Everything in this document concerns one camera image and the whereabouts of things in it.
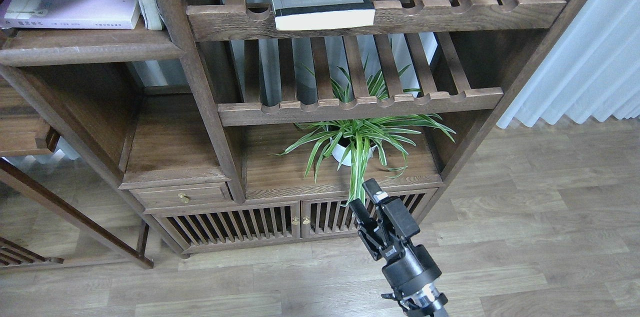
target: wooden shelf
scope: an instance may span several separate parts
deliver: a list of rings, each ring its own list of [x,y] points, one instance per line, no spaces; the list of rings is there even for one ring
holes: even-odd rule
[[[148,96],[120,189],[226,182],[191,94]]]
[[[225,0],[224,5],[190,5],[187,16],[196,41],[281,39],[549,28],[565,0],[371,0],[374,25],[334,30],[276,30],[269,3]]]
[[[60,135],[0,77],[0,157],[46,155]]]
[[[488,110],[496,107],[503,90],[500,87],[471,88],[462,69],[449,33],[438,32],[436,38],[439,51],[446,61],[448,73],[434,81],[434,74],[423,50],[418,34],[405,34],[407,48],[413,62],[422,91],[418,97],[403,93],[398,76],[398,67],[391,51],[391,43],[386,35],[374,36],[379,55],[382,75],[391,98],[380,100],[369,96],[366,76],[358,41],[355,36],[342,37],[354,99],[343,103],[334,94],[329,76],[329,62],[324,37],[311,38],[313,68],[317,85],[317,102],[303,104],[297,100],[296,78],[294,76],[294,56],[290,39],[279,39],[280,84],[282,101],[277,105],[263,105],[259,102],[260,81],[258,41],[244,43],[245,96],[243,103],[220,103],[218,113],[224,126],[302,123],[340,119],[363,119],[410,114],[431,114],[471,110]]]
[[[350,169],[338,167],[332,157],[322,162],[318,180],[313,171],[304,178],[309,152],[313,145],[304,145],[287,155],[281,153],[306,132],[293,124],[255,125],[246,127],[246,199],[247,203],[272,202],[270,199],[311,199],[343,197],[349,191]],[[365,178],[375,178],[387,192],[407,192],[442,187],[441,176],[422,134],[409,136],[416,146],[407,146],[408,168],[402,176],[389,178],[395,173],[387,168],[402,167],[400,153],[386,149],[388,167],[380,165],[377,153],[368,164]]]
[[[183,53],[166,30],[148,30],[140,20],[135,29],[19,29],[0,49],[0,64],[22,67],[168,60]]]

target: brass handle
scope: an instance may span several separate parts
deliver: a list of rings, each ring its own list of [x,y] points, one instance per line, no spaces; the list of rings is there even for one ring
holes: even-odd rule
[[[191,198],[189,198],[189,196],[187,196],[184,193],[178,193],[178,197],[180,198],[180,201],[182,201],[182,203],[189,203],[189,201],[192,200]]]

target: wooden cabinet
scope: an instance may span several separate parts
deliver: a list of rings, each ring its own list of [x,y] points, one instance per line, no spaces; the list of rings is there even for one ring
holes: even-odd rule
[[[157,0],[167,30],[16,30],[4,37],[0,75],[177,253],[353,233],[341,207],[345,168],[327,161],[314,183],[302,178],[309,149],[270,155],[301,136],[294,123],[304,121],[441,114],[455,143],[427,130],[400,178],[376,162],[367,172],[422,221],[586,0],[373,1],[372,26],[279,31],[268,0]],[[434,32],[432,59],[423,32]],[[388,34],[400,34],[410,54],[417,96],[402,92]],[[372,35],[388,100],[363,88],[352,102],[333,96],[336,51],[326,37],[341,38],[351,82],[362,86],[360,35]],[[281,97],[265,103],[259,57],[269,39]],[[304,103],[294,39],[308,44],[315,71],[317,98]],[[189,86],[142,88],[122,64],[170,58]],[[404,164],[394,158],[394,167]]]
[[[433,188],[398,198],[417,217],[435,192]],[[355,218],[345,204],[345,197],[338,197],[240,207],[201,206],[180,212],[165,208],[154,215],[184,253],[199,253],[354,235]],[[371,201],[366,208],[371,217],[377,216]]]
[[[300,239],[300,203],[202,208],[155,215],[184,253],[283,244]]]

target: robotic arm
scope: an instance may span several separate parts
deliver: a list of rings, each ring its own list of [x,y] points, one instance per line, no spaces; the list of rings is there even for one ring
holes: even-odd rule
[[[375,179],[367,180],[363,187],[378,219],[370,217],[358,199],[350,202],[349,208],[358,219],[358,235],[373,260],[386,260],[382,274],[393,292],[382,294],[382,298],[396,301],[409,317],[449,317],[444,309],[447,297],[434,285],[441,270],[425,246],[411,242],[420,232],[416,220],[402,200],[382,191]]]

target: potted plant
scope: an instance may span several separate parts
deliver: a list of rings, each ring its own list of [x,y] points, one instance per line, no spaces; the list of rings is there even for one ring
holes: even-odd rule
[[[364,68],[366,69],[368,58],[365,60]],[[314,74],[308,67],[304,66],[309,73]],[[341,86],[335,80],[331,80],[333,94],[340,101],[346,103],[351,99],[352,88],[350,85],[349,73],[343,67],[338,67],[347,78],[346,86]],[[409,64],[398,71],[398,75],[402,74],[409,68]],[[389,94],[382,76],[382,69],[366,78],[366,86],[370,96],[376,96],[378,99],[388,99]],[[420,92],[420,89],[405,89],[404,92]],[[357,119],[339,119],[332,121],[317,121],[308,123],[297,123],[297,127],[302,130],[311,130],[311,132],[303,135],[296,142],[288,146],[282,153],[275,155],[283,156],[291,151],[299,148],[304,144],[313,142],[313,148],[309,155],[304,176],[308,176],[311,168],[315,165],[314,181],[317,181],[320,164],[329,156],[334,156],[338,160],[338,169],[343,165],[350,164],[350,183],[349,197],[347,203],[355,199],[360,199],[365,203],[365,192],[362,187],[364,182],[364,174],[367,164],[374,151],[382,166],[387,166],[387,150],[391,148],[402,153],[405,165],[398,168],[389,168],[389,171],[398,172],[393,178],[402,175],[407,168],[407,155],[409,154],[403,144],[416,144],[405,135],[419,135],[421,131],[411,127],[428,127],[441,130],[452,141],[451,134],[455,131],[443,125],[438,120],[442,120],[438,114],[409,114],[406,116],[389,116],[376,118],[357,118]],[[343,154],[338,156],[336,151],[343,147]]]

